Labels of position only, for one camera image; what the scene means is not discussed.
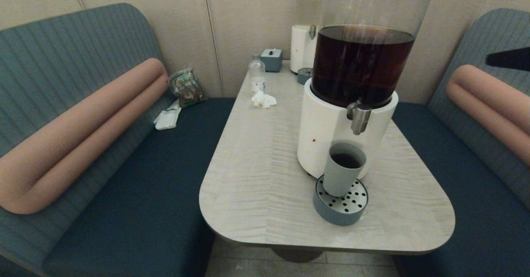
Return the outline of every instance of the gray plastic cup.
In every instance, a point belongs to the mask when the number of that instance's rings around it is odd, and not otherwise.
[[[332,145],[324,168],[324,190],[337,198],[345,196],[366,163],[359,147],[339,142]]]

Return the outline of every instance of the gray tissue box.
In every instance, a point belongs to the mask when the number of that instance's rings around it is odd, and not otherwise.
[[[265,64],[265,71],[280,72],[282,68],[282,50],[265,49],[261,54],[260,60]]]

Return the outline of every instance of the drip tray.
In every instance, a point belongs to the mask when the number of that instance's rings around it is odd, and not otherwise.
[[[368,192],[361,181],[356,179],[348,194],[340,198],[329,195],[323,185],[324,175],[316,181],[313,194],[313,205],[320,217],[340,226],[354,224],[361,218],[368,203]]]

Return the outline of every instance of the clear bottle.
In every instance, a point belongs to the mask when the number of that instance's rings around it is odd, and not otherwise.
[[[265,64],[260,60],[260,54],[252,55],[252,62],[248,65],[250,90],[253,93],[265,91]]]

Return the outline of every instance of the white wooden tabletop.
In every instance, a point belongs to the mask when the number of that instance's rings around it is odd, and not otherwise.
[[[361,219],[335,226],[312,204],[316,179],[297,157],[303,86],[284,61],[267,73],[278,104],[252,105],[248,75],[199,194],[206,222],[242,245],[392,254],[422,254],[452,235],[451,202],[394,122],[362,179],[369,194]]]

